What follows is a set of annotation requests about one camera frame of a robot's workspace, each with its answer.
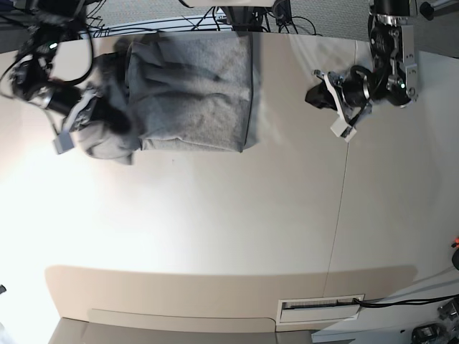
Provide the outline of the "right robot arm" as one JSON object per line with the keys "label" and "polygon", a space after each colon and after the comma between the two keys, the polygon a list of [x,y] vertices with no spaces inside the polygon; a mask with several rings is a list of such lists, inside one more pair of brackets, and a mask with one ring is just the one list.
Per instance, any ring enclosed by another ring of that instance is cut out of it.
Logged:
{"label": "right robot arm", "polygon": [[[10,80],[10,98],[19,98],[63,117],[59,135],[93,122],[108,126],[116,134],[125,134],[131,129],[127,116],[115,109],[97,88],[78,87],[91,76],[95,66],[95,47],[86,23],[87,7],[92,3],[33,1],[26,10],[34,20],[29,28],[30,37],[2,75]],[[53,78],[53,61],[60,43],[82,32],[89,45],[87,71],[73,80]]]}

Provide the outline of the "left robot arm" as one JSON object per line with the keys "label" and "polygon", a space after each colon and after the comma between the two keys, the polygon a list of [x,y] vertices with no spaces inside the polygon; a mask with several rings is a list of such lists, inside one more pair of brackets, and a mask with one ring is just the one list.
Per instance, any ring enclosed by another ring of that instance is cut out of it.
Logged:
{"label": "left robot arm", "polygon": [[368,37],[372,68],[351,66],[347,73],[314,71],[321,83],[306,93],[305,102],[335,110],[354,126],[387,101],[403,108],[417,100],[417,63],[409,1],[373,1],[369,7]]}

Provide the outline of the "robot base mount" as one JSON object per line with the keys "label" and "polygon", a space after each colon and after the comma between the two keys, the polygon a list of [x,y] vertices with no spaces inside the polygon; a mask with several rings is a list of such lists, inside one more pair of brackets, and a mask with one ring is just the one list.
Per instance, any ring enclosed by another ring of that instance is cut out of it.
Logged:
{"label": "robot base mount", "polygon": [[221,10],[225,23],[236,32],[270,32],[270,18],[278,19],[270,7],[224,6]]}

